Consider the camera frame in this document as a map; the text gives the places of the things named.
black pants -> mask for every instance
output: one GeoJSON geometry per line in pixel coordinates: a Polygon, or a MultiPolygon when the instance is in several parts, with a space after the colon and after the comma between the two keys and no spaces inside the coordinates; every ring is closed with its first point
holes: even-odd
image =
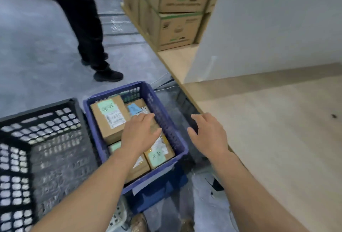
{"type": "Polygon", "coordinates": [[[102,45],[103,32],[94,0],[56,0],[69,20],[84,61],[94,70],[103,70],[108,65],[102,45]]]}

hand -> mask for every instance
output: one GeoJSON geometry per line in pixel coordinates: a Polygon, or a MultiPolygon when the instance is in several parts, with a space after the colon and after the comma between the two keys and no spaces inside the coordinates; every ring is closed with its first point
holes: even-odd
{"type": "Polygon", "coordinates": [[[210,113],[192,114],[198,126],[198,135],[188,128],[191,141],[210,162],[215,161],[223,153],[229,152],[227,134],[220,122],[210,113]]]}
{"type": "Polygon", "coordinates": [[[154,113],[140,113],[126,122],[121,136],[121,147],[138,159],[159,138],[162,128],[151,133],[151,121],[154,113]]]}

person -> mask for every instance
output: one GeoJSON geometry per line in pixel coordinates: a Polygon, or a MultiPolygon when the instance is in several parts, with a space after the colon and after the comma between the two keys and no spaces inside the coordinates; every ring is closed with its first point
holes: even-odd
{"type": "Polygon", "coordinates": [[[63,9],[72,30],[78,40],[78,51],[82,64],[91,66],[96,72],[94,79],[98,82],[118,82],[123,74],[111,70],[106,62],[108,54],[102,45],[102,25],[97,14],[94,0],[55,0],[63,9]]]}
{"type": "MultiPolygon", "coordinates": [[[[121,148],[43,217],[32,232],[105,231],[128,172],[161,133],[161,128],[151,133],[153,117],[153,113],[140,114],[126,122],[121,148]]],[[[240,232],[308,232],[229,151],[226,132],[216,118],[210,113],[192,115],[192,118],[198,125],[198,134],[188,128],[189,136],[216,170],[240,232]]]]}

forearm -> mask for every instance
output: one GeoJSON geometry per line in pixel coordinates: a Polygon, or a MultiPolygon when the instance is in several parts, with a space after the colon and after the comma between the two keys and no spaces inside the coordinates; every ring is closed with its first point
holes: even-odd
{"type": "Polygon", "coordinates": [[[212,161],[241,232],[307,232],[245,169],[237,156],[225,152],[212,161]]]}
{"type": "Polygon", "coordinates": [[[52,209],[33,232],[105,231],[115,212],[128,172],[136,162],[120,148],[78,189],[52,209]]]}

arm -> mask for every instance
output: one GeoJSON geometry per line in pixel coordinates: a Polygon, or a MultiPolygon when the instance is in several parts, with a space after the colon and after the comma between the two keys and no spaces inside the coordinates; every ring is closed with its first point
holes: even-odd
{"type": "Polygon", "coordinates": [[[115,212],[128,172],[138,157],[160,136],[151,134],[154,114],[139,114],[126,122],[121,148],[101,165],[78,189],[55,206],[32,232],[105,231],[115,212]]]}
{"type": "Polygon", "coordinates": [[[198,135],[189,128],[190,138],[216,170],[240,232],[308,232],[228,150],[226,132],[215,117],[205,113],[192,118],[198,135]]]}

